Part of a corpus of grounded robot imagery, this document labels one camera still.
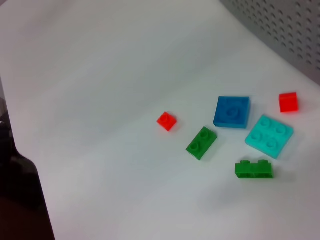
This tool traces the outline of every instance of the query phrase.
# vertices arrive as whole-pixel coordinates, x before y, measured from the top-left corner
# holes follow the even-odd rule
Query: green lego brick
[[[245,143],[276,159],[293,134],[291,126],[262,115]]]
[[[235,164],[235,174],[239,179],[273,179],[274,171],[272,164],[267,160],[259,160],[257,163],[251,163],[248,160],[242,160]]]
[[[200,160],[217,138],[213,131],[204,126],[186,150]]]

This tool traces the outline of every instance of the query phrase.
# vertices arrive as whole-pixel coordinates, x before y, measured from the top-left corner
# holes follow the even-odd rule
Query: white backdrop
[[[10,0],[0,74],[16,145],[39,172],[56,240],[314,240],[320,87],[217,0]],[[280,114],[279,93],[300,111]],[[215,128],[218,96],[250,96],[247,129]],[[168,111],[178,124],[156,123]],[[265,156],[261,114],[294,127],[275,179],[238,179]],[[201,161],[185,150],[207,126]]]

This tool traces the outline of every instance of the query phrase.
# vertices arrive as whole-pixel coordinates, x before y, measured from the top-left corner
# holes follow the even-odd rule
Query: red lego brick
[[[299,110],[296,92],[283,93],[279,95],[280,112],[296,112]]]
[[[176,124],[177,120],[165,111],[156,122],[164,127],[165,130],[170,131],[170,129]]]

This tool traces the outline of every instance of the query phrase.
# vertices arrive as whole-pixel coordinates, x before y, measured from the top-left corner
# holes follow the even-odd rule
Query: gray perforated wall
[[[320,84],[320,0],[220,0],[290,64]]]

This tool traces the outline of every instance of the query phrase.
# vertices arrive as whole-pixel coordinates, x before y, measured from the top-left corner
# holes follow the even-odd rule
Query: toy block
[[[257,163],[242,160],[235,164],[235,175],[239,179],[273,179],[274,171],[267,160],[259,160]]]
[[[293,134],[291,126],[262,115],[245,143],[276,159]]]
[[[204,126],[186,150],[200,160],[216,139],[217,135]]]
[[[219,96],[213,124],[223,128],[247,128],[250,97]]]
[[[296,112],[299,110],[296,92],[283,93],[279,95],[280,112]]]
[[[165,111],[156,122],[164,127],[165,130],[170,131],[170,129],[176,124],[177,120]]]

